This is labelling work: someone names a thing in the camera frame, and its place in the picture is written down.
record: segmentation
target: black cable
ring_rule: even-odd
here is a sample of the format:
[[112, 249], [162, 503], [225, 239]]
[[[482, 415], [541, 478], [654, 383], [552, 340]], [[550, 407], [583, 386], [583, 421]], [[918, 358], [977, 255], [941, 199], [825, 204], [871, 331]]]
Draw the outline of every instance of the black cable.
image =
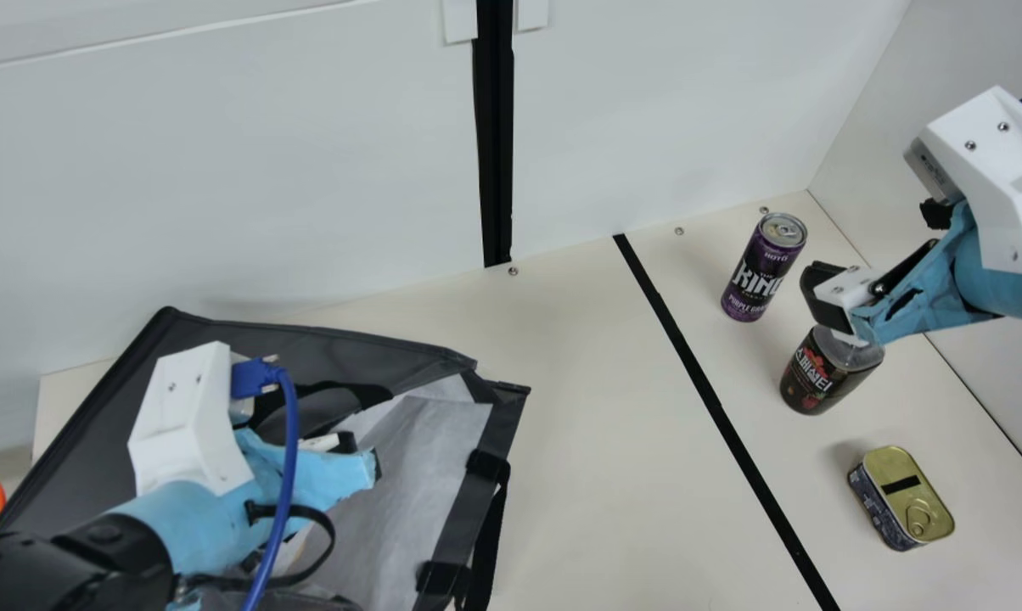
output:
[[[334, 418], [333, 424], [339, 423], [344, 420], [349, 415], [358, 413], [358, 411], [364, 411], [372, 406], [378, 406], [383, 402], [389, 402], [393, 398], [393, 392], [387, 390], [383, 386], [379, 386], [377, 383], [344, 383], [335, 382], [332, 379], [324, 379], [322, 382], [316, 383], [297, 383], [296, 385], [296, 395], [299, 398], [308, 397], [310, 394], [315, 394], [316, 392], [322, 392], [323, 390], [333, 390], [336, 388], [343, 388], [352, 392], [353, 396], [357, 398], [360, 403], [360, 408], [351, 411], [351, 413], [341, 414], [340, 418]], [[270, 418], [271, 415], [276, 413], [279, 409], [285, 406], [285, 394], [281, 389], [273, 390], [265, 394], [259, 395], [254, 398], [254, 414], [251, 414], [250, 420], [244, 422], [243, 424], [233, 426], [233, 428], [243, 428], [244, 426], [249, 426], [257, 429], [260, 424], [266, 422], [266, 418]], [[326, 430], [328, 432], [329, 427], [325, 425], [320, 425], [318, 430]], [[304, 432], [305, 437], [318, 436], [317, 432]]]
[[[247, 503], [247, 516], [251, 519], [251, 522], [256, 522], [259, 519], [273, 518], [273, 512], [277, 510], [272, 504], [251, 504]], [[285, 589], [289, 586], [294, 586], [296, 583], [300, 583], [306, 579], [309, 579], [311, 575], [314, 575], [322, 565], [325, 564], [326, 559], [329, 555], [333, 553], [333, 546], [337, 544], [337, 530], [333, 529], [333, 522], [329, 519], [329, 516], [325, 513], [313, 509], [310, 507], [298, 506], [294, 504], [288, 510], [288, 516], [290, 518], [304, 518], [310, 519], [311, 522], [315, 522], [318, 526], [322, 526], [323, 530], [329, 534], [329, 544], [326, 545], [326, 549], [318, 556], [318, 559], [311, 563], [308, 568], [303, 569], [303, 571], [297, 573], [290, 573], [290, 575], [283, 575], [282, 577], [272, 577], [267, 584], [267, 589]], [[198, 573], [198, 575], [190, 575], [185, 579], [186, 584], [190, 589], [196, 589], [205, 586], [214, 586], [220, 589], [221, 592], [243, 592], [246, 589], [250, 589], [253, 579], [244, 577], [220, 577], [217, 575], [204, 575], [204, 573]]]

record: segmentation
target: white table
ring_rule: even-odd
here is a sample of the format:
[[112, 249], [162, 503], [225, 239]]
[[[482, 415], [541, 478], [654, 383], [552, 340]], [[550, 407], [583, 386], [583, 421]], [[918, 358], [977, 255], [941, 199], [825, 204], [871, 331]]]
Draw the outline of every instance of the white table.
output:
[[[742, 324], [722, 313], [718, 298], [759, 205], [795, 214], [809, 243], [765, 316]], [[779, 376], [814, 325], [799, 269], [815, 258], [862, 263], [807, 193], [629, 238], [840, 608], [1022, 609], [1022, 457], [926, 337], [889, 344], [879, 370], [820, 417], [793, 413], [779, 397]], [[845, 473], [886, 444], [915, 456], [956, 533], [905, 554], [880, 542]]]
[[[492, 608], [817, 609], [612, 240], [515, 266], [281, 321], [447, 345], [533, 387]], [[43, 448], [105, 368], [43, 379]]]

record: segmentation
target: blue cable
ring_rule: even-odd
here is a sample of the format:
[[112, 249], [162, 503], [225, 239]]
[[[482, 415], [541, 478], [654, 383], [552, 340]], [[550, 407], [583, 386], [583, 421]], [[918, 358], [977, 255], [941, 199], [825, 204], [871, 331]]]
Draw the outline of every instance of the blue cable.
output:
[[263, 562], [258, 566], [258, 573], [254, 575], [254, 583], [251, 584], [250, 592], [247, 592], [247, 599], [243, 601], [243, 611], [256, 611], [258, 604], [262, 603], [266, 594], [267, 583], [273, 573], [274, 562], [278, 561], [278, 551], [281, 549], [281, 542], [285, 538], [285, 525], [288, 523], [288, 510], [293, 504], [293, 484], [296, 483], [296, 456], [298, 453], [298, 440], [300, 440], [300, 408], [296, 397], [296, 386], [288, 372], [282, 368], [273, 368], [274, 378], [281, 386], [285, 394], [285, 468], [281, 476], [281, 496], [278, 497], [278, 509], [273, 515], [273, 527], [270, 529], [270, 538], [266, 542], [266, 554], [263, 555]]

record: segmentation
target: metal screw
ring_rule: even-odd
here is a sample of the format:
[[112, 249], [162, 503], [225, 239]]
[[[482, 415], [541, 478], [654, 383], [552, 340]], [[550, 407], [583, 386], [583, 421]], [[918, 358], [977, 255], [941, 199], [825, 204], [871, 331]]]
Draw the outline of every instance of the metal screw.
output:
[[112, 526], [111, 524], [92, 526], [92, 528], [88, 530], [88, 540], [93, 542], [93, 544], [109, 545], [118, 542], [122, 537], [123, 530], [120, 530], [119, 526]]

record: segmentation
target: purple energy drink can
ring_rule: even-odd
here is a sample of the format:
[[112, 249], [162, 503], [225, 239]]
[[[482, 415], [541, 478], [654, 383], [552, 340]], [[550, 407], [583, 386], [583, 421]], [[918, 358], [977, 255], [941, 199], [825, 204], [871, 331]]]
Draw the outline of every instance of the purple energy drink can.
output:
[[759, 220], [722, 293], [722, 309], [730, 318], [751, 323], [763, 317], [768, 301], [805, 246], [807, 233], [805, 225], [789, 214], [765, 214]]

